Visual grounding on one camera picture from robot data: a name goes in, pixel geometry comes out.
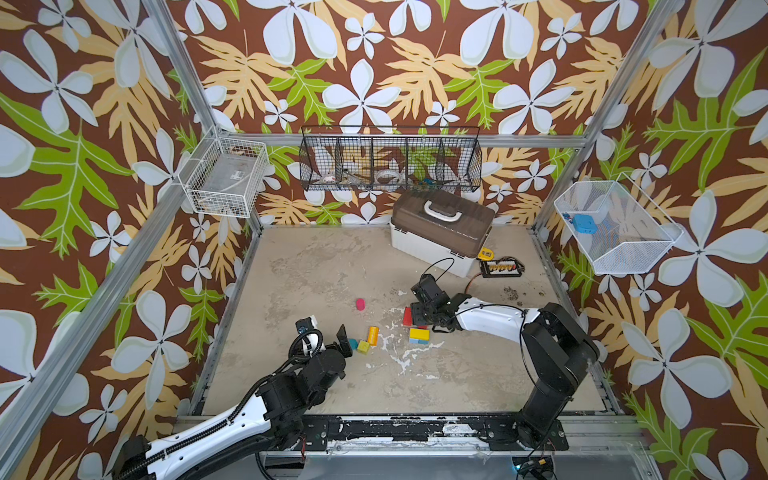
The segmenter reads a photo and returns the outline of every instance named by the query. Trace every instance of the black wire basket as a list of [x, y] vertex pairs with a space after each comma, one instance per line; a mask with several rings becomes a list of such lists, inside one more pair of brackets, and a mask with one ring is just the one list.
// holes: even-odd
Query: black wire basket
[[398, 127], [413, 134], [344, 134], [340, 128], [350, 126], [302, 127], [304, 190], [472, 192], [480, 187], [479, 128], [472, 134], [467, 128], [452, 128], [455, 134], [447, 134], [437, 127]]

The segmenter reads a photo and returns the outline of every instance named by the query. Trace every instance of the floral wallpaper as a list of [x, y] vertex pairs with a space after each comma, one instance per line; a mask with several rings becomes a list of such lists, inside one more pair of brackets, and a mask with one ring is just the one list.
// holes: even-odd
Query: floral wallpaper
[[[168, 2], [227, 131], [580, 134], [647, 15], [635, 0]], [[387, 161], [387, 151], [375, 153]], [[485, 149], [465, 197], [530, 224], [570, 150]], [[400, 192], [304, 192], [298, 149], [271, 147], [264, 223], [388, 220]], [[436, 168], [436, 159], [420, 159]]]
[[766, 28], [764, 0], [686, 2], [581, 166], [683, 227], [652, 271], [595, 276], [557, 214], [540, 232], [665, 478], [768, 476]]
[[[2, 422], [200, 128], [139, 0], [0, 0], [0, 38]], [[127, 437], [170, 433], [249, 235], [242, 221], [182, 206], [14, 478], [107, 478]]]

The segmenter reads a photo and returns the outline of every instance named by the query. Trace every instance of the orange cylinder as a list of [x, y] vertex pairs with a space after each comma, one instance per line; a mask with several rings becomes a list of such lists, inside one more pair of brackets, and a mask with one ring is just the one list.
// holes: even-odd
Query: orange cylinder
[[379, 327], [372, 326], [368, 329], [368, 343], [372, 346], [376, 346], [379, 342]]

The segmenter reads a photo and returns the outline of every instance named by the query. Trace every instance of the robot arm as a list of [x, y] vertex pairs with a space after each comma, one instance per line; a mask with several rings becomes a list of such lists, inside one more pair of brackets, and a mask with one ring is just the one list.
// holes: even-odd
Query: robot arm
[[411, 304], [415, 326], [432, 325], [433, 330], [439, 326], [447, 332], [474, 330], [525, 343], [538, 380], [515, 430], [495, 441], [520, 442], [536, 449], [587, 376], [589, 365], [598, 359], [590, 336], [556, 303], [542, 309], [520, 309], [464, 293], [450, 298], [429, 274], [422, 275], [411, 291], [419, 300]]
[[303, 431], [302, 415], [325, 400], [336, 379], [344, 378], [345, 358], [352, 356], [344, 326], [336, 334], [339, 343], [328, 346], [314, 326], [311, 319], [296, 323], [301, 333], [289, 359], [253, 384], [238, 405], [176, 435], [153, 442], [139, 435], [126, 442], [112, 478], [192, 480], [254, 452], [295, 445]]

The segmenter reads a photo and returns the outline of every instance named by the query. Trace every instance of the blue object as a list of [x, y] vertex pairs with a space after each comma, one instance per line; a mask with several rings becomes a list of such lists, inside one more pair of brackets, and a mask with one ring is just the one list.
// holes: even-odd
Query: blue object
[[577, 214], [573, 216], [574, 229], [579, 233], [595, 233], [598, 227], [589, 215]]

